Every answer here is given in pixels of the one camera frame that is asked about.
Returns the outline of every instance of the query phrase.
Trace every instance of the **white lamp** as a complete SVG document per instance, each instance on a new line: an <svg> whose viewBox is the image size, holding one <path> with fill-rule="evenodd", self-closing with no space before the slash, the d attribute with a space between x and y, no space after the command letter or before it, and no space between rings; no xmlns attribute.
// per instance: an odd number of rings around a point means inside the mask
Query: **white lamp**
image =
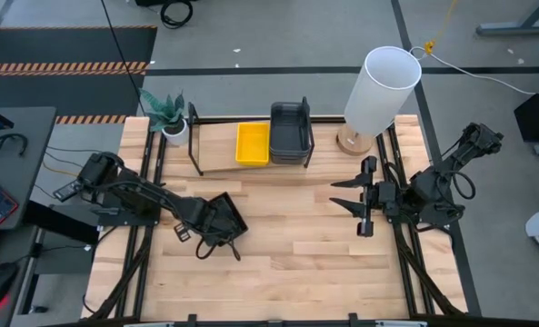
<svg viewBox="0 0 539 327"><path fill-rule="evenodd" d="M382 46L372 50L345 106L346 124L337 135L340 149L351 155L365 154L374 138L392 123L421 73L418 60L403 49Z"/></svg>

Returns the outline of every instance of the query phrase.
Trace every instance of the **yellow plastic container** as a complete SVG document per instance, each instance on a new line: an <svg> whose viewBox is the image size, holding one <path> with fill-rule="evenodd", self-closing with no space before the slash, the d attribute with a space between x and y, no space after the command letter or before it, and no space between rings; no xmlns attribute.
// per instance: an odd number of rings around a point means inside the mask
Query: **yellow plastic container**
<svg viewBox="0 0 539 327"><path fill-rule="evenodd" d="M235 160L245 166L269 164L269 123L239 123Z"/></svg>

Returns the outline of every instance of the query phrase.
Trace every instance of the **wooden table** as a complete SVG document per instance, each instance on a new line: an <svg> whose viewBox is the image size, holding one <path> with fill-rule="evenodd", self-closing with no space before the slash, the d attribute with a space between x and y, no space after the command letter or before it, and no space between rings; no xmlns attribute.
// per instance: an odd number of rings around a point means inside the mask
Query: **wooden table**
<svg viewBox="0 0 539 327"><path fill-rule="evenodd" d="M125 122L119 154L132 169L139 170L142 163L147 124L146 118ZM395 125L410 176L429 164L421 128L415 115L399 115ZM152 242L142 321L186 321L189 313L198 314L199 321L344 320L349 312L360 319L406 318L392 227L380 212L373 212L374 237L357 237L357 220L328 200L335 196L355 201L360 193L329 185L353 178L363 159L338 149L338 128L314 124L315 150L307 169L273 166L200 177L185 146L167 145L166 188L204 198L229 192L249 231L235 242L241 262L227 248L201 261L195 258L199 238L180 243L173 230L177 222L163 213ZM388 139L386 146L390 154ZM369 154L377 156L376 147ZM382 178L379 165L375 179ZM128 232L119 228L96 252L87 289L91 308L99 306L121 276ZM431 231L420 238L430 276L465 311L448 236ZM424 308L412 275L418 307ZM135 282L131 285L126 313L131 313L134 299Z"/></svg>

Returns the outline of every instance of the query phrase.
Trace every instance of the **cylindrical lamp shade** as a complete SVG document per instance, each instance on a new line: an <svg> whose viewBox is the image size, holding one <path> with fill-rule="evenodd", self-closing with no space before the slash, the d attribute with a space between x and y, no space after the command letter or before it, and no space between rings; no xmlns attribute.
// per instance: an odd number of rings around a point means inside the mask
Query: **cylindrical lamp shade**
<svg viewBox="0 0 539 327"><path fill-rule="evenodd" d="M418 60L403 49L383 46L372 50L345 107L346 123L359 134L383 132L421 79L421 72Z"/></svg>

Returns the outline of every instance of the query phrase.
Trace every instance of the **gray floor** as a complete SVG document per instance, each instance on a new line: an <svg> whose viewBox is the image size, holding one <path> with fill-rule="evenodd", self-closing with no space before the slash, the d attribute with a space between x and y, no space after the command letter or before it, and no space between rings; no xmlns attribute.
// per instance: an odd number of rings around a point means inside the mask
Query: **gray floor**
<svg viewBox="0 0 539 327"><path fill-rule="evenodd" d="M136 7L133 0L105 2L114 25L160 25L154 12ZM539 36L474 34L479 23L517 20L537 4L539 0L460 1L435 53L460 66L539 66ZM422 45L436 36L450 1L400 0L400 5L412 43ZM158 29L151 68L358 66L377 46L401 45L390 1L202 0L194 6L195 16L186 27ZM106 24L98 0L14 0L2 26ZM430 58L421 64L439 65ZM539 91L539 75L496 77ZM354 74L161 76L146 77L145 88L158 96L182 91L200 115L268 114L272 102L298 101L304 95L313 114L340 114L354 79ZM539 320L539 248L524 233L525 221L539 211L539 158L522 142L513 116L527 96L463 75L425 75L423 86L442 149L469 122L485 123L505 135L502 152L464 169L478 195L461 201L467 206L462 230L483 314ZM402 111L419 112L414 95ZM115 151L121 132L121 126L57 126L51 145ZM86 158L57 155L80 164ZM76 172L76 167L46 161ZM42 170L37 184L52 191L69 180ZM33 196L51 202L39 191ZM35 302L51 303L51 311L17 317L14 325L69 322L79 316L85 276L45 278ZM66 296L60 300L58 292Z"/></svg>

